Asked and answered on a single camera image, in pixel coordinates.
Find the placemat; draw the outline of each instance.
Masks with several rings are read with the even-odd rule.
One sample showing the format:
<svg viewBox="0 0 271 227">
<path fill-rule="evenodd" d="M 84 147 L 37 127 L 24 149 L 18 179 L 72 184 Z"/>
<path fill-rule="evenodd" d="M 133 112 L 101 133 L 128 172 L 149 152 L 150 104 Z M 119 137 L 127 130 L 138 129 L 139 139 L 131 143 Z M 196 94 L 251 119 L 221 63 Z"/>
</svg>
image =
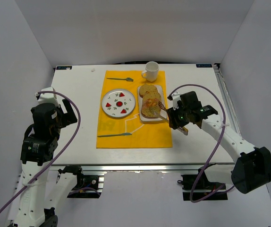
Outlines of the placemat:
<svg viewBox="0 0 271 227">
<path fill-rule="evenodd" d="M 134 81 L 111 80 L 106 78 L 127 78 Z M 124 118 L 109 117 L 100 105 L 97 135 L 120 134 L 129 132 L 129 136 L 97 137 L 97 148 L 171 148 L 171 129 L 167 122 L 142 122 L 139 116 L 137 88 L 143 84 L 160 85 L 163 89 L 167 107 L 165 72 L 159 71 L 154 82 L 148 82 L 141 76 L 141 71 L 106 71 L 101 100 L 104 95 L 117 88 L 130 91 L 136 100 L 133 112 Z"/>
</svg>

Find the bread slice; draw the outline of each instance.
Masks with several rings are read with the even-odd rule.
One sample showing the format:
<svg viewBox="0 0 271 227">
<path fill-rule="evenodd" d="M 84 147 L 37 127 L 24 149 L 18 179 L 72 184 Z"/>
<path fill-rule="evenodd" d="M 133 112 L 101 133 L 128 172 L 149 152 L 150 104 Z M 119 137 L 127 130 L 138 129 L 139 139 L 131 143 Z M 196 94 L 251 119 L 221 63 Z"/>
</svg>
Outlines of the bread slice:
<svg viewBox="0 0 271 227">
<path fill-rule="evenodd" d="M 147 99 L 146 102 L 143 102 L 141 113 L 144 117 L 157 117 L 154 112 L 158 114 L 161 113 L 161 108 L 159 107 L 159 100 L 157 98 Z"/>
<path fill-rule="evenodd" d="M 156 88 L 156 86 L 154 85 L 150 85 L 150 84 L 144 84 L 140 87 L 140 97 L 143 97 L 145 95 L 146 92 L 158 92 L 158 89 Z"/>
<path fill-rule="evenodd" d="M 148 118 L 157 117 L 154 112 L 161 113 L 159 101 L 161 101 L 161 95 L 157 91 L 146 91 L 143 96 L 142 115 Z"/>
<path fill-rule="evenodd" d="M 160 101 L 162 101 L 161 95 L 158 91 L 151 91 L 151 92 L 146 91 L 146 93 L 143 96 L 143 102 L 147 101 L 150 98 L 151 99 L 157 98 Z"/>
</svg>

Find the round plate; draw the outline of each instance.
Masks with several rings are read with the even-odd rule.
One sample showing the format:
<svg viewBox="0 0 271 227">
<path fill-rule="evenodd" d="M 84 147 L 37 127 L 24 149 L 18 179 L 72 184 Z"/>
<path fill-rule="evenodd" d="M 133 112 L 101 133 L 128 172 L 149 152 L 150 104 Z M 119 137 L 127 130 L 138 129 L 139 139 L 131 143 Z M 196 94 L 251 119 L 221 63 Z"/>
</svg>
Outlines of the round plate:
<svg viewBox="0 0 271 227">
<path fill-rule="evenodd" d="M 101 105 L 108 116 L 121 118 L 131 114 L 136 106 L 136 99 L 130 91 L 114 89 L 104 95 Z"/>
</svg>

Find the coffee cup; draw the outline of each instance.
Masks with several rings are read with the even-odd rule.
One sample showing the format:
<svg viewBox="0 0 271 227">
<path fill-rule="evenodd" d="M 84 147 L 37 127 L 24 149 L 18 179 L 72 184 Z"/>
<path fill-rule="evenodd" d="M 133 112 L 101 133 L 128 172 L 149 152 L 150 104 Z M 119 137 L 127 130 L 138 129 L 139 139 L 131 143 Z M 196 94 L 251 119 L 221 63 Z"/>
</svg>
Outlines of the coffee cup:
<svg viewBox="0 0 271 227">
<path fill-rule="evenodd" d="M 158 78 L 159 64 L 150 61 L 146 64 L 145 71 L 142 72 L 142 77 L 149 82 L 154 82 Z"/>
</svg>

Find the white backdrop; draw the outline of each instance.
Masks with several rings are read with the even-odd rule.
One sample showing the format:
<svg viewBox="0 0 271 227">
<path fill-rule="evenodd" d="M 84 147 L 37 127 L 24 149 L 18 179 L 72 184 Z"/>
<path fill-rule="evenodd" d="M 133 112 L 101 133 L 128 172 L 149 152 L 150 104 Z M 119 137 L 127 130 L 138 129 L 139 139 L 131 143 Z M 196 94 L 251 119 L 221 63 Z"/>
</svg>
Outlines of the white backdrop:
<svg viewBox="0 0 271 227">
<path fill-rule="evenodd" d="M 271 151 L 271 1 L 254 2 L 222 62 L 222 73 L 243 136 Z M 271 183 L 268 189 L 271 196 Z"/>
<path fill-rule="evenodd" d="M 52 66 L 221 62 L 253 0 L 16 0 Z"/>
<path fill-rule="evenodd" d="M 34 93 L 51 83 L 52 67 L 14 0 L 0 0 L 0 208 L 21 172 L 23 135 Z M 4 226 L 7 210 L 0 215 Z"/>
</svg>

